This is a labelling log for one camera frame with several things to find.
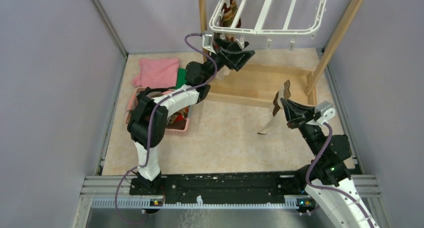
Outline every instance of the green object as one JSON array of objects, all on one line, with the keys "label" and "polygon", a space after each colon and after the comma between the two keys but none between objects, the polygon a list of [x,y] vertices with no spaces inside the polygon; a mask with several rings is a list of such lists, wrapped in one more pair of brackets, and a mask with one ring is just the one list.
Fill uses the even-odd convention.
[{"label": "green object", "polygon": [[179,89],[185,83],[186,83],[186,70],[185,69],[178,69],[178,74],[177,74],[177,77],[176,77],[176,86],[172,87],[171,89]]}]

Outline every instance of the wooden post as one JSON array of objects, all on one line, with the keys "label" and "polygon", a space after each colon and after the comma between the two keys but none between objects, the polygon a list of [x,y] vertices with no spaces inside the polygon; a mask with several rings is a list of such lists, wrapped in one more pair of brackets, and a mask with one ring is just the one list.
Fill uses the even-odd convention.
[{"label": "wooden post", "polygon": [[316,67],[312,78],[309,79],[309,82],[307,84],[306,88],[306,95],[310,95],[312,91],[315,89],[315,85],[318,82],[318,79],[320,79],[321,75],[323,74],[325,68],[329,64],[330,59],[332,58],[333,54],[335,53],[337,47],[339,46],[340,42],[342,41],[343,36],[345,35],[346,31],[348,30],[349,26],[351,25],[352,20],[354,19],[356,13],[358,12],[359,7],[361,6],[362,2],[364,0],[351,0],[349,3],[349,6],[347,7],[346,11],[343,14],[343,17],[341,18],[339,24],[337,25],[337,28],[335,29],[334,33],[332,34],[326,48],[324,51],[324,54],[321,58],[321,61],[319,62],[318,66]]},{"label": "wooden post", "polygon": [[[200,14],[200,31],[203,33],[208,29],[208,21],[206,17],[206,0],[199,0],[199,14]],[[206,56],[203,56],[203,61],[206,62]]]}]

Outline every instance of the wooden frame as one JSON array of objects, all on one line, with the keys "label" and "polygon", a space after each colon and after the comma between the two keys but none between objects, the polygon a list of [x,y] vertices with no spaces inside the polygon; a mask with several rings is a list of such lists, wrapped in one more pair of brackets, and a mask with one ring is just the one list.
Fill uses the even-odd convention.
[{"label": "wooden frame", "polygon": [[[261,64],[246,64],[245,67],[238,72],[238,78],[233,78],[231,76],[232,74],[230,74],[225,78],[225,81],[214,80],[211,83],[208,99],[226,103],[268,107],[274,98],[273,96],[270,98],[270,89],[274,89],[272,92],[275,95],[279,90],[279,88],[276,88],[276,85],[282,85],[287,79],[290,79],[293,100],[316,105],[317,95],[315,86],[336,52],[337,47],[363,2],[364,0],[350,1],[325,47],[324,54],[315,71],[286,66],[275,67]],[[199,0],[199,12],[200,30],[204,32],[207,30],[206,0]],[[267,76],[266,73],[273,73],[274,75],[270,77]],[[262,78],[266,80],[268,87],[261,86]],[[251,82],[250,87],[245,84],[248,82]]]}]

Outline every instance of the gray floor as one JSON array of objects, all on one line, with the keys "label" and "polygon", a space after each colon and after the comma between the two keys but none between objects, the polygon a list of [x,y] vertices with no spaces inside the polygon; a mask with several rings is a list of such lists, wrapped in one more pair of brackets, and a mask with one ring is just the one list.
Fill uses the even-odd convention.
[{"label": "gray floor", "polygon": [[[122,209],[121,214],[130,221],[141,220],[142,211]],[[114,209],[92,208],[86,228],[105,227],[278,227],[278,228],[331,228],[334,227],[322,210],[312,216],[299,216],[293,210],[252,209],[252,210],[207,210],[167,209],[148,215],[143,224],[123,222]]]}]

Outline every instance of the folded towel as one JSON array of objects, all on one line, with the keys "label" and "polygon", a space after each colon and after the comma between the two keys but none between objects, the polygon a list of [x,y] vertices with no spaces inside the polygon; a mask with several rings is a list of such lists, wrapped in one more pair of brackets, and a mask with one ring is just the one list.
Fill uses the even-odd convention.
[{"label": "folded towel", "polygon": [[180,61],[173,59],[140,59],[140,73],[132,80],[136,87],[169,88],[177,83]]}]

